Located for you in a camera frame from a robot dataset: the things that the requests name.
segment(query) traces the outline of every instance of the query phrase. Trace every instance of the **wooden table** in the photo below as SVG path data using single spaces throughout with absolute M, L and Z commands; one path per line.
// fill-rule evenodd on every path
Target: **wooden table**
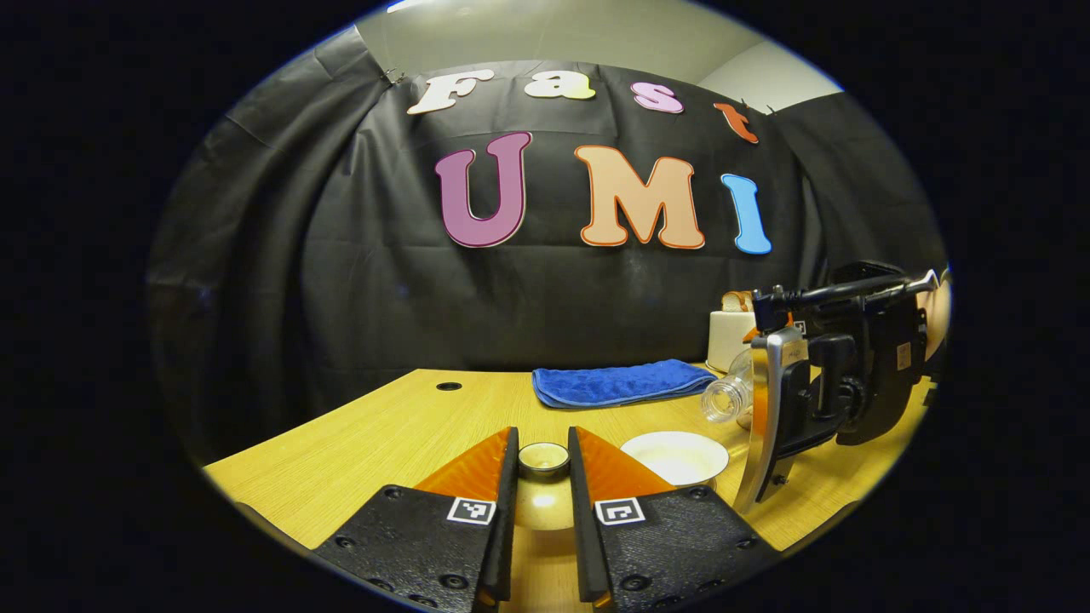
M 458 382 L 444 392 L 436 385 Z M 897 460 L 923 417 L 924 377 L 900 422 L 855 447 L 834 442 L 796 458 L 790 484 L 744 516 L 774 548 L 784 550 L 859 501 Z M 245 503 L 308 549 L 339 528 L 382 486 L 412 486 L 457 455 L 508 425 L 521 445 L 567 445 L 568 426 L 581 425 L 620 446 L 658 430 L 710 436 L 730 453 L 714 489 L 727 503 L 738 492 L 749 432 L 734 421 L 711 423 L 700 396 L 627 407 L 566 411 L 534 396 L 530 373 L 416 370 L 294 430 L 206 467 L 231 500 Z M 576 582 L 571 529 L 516 527 L 512 597 L 504 613 L 589 612 Z

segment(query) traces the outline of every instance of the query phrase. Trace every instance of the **white plate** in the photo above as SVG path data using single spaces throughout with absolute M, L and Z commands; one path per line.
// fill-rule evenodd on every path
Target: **white plate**
M 726 447 L 692 432 L 650 432 L 620 446 L 675 488 L 703 483 L 727 468 Z

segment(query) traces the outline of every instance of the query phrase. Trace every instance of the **clear bottle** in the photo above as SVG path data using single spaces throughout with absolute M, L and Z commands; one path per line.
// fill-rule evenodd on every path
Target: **clear bottle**
M 753 406 L 753 351 L 747 348 L 730 362 L 727 374 L 713 381 L 700 397 L 700 407 L 708 421 L 722 423 L 737 419 Z

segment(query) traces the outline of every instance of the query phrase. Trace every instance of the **ceiling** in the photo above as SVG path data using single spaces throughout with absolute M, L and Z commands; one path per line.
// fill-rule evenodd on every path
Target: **ceiling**
M 412 0 L 356 22 L 384 69 L 412 76 L 504 60 L 571 60 L 688 83 L 764 40 L 686 0 Z

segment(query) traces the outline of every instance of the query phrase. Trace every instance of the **folded towel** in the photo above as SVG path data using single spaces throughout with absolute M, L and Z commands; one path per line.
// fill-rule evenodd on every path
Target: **folded towel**
M 617 407 L 700 394 L 716 376 L 680 360 L 640 366 L 533 372 L 537 398 L 557 409 Z

